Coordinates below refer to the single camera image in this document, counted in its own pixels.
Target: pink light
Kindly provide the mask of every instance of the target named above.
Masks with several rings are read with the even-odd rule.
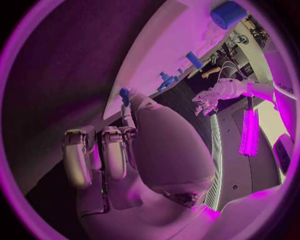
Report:
[[[244,111],[242,135],[239,153],[254,157],[258,153],[259,146],[259,111],[247,109]]]

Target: purple lighting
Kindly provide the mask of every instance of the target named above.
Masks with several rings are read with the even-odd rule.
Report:
[[[244,111],[242,135],[239,153],[254,157],[258,152],[259,145],[259,111],[247,109]]]

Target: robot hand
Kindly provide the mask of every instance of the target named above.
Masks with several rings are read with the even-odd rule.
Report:
[[[207,115],[214,110],[218,105],[218,100],[233,99],[239,97],[241,94],[252,97],[249,91],[249,85],[254,82],[248,79],[239,81],[234,78],[220,78],[213,88],[207,91],[201,91],[191,101],[197,104],[195,114],[196,116],[203,110],[203,114]]]

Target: white robotic hand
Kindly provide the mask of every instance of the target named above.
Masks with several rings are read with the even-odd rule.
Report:
[[[253,85],[254,81],[245,79],[239,81],[234,78],[220,78],[213,88],[207,91],[201,91],[191,101],[197,104],[195,114],[196,116],[203,111],[207,115],[214,110],[218,105],[218,100],[233,99],[239,97],[241,94],[252,97],[253,94],[249,91],[249,86]]]

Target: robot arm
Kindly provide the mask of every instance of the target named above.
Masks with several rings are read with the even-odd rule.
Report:
[[[197,116],[203,111],[207,115],[217,107],[219,99],[233,99],[240,95],[255,96],[275,104],[273,87],[269,84],[255,83],[249,79],[239,81],[234,78],[220,78],[213,88],[201,91],[192,99],[197,104],[195,114]]]

